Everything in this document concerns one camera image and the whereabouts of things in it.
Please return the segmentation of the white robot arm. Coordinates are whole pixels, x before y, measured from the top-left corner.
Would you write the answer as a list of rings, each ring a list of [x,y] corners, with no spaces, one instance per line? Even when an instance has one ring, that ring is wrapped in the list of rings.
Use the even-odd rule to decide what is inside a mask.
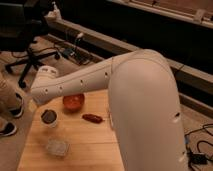
[[[125,171],[188,171],[176,80],[163,55],[142,49],[60,77],[44,65],[31,86],[45,104],[66,95],[106,89]]]

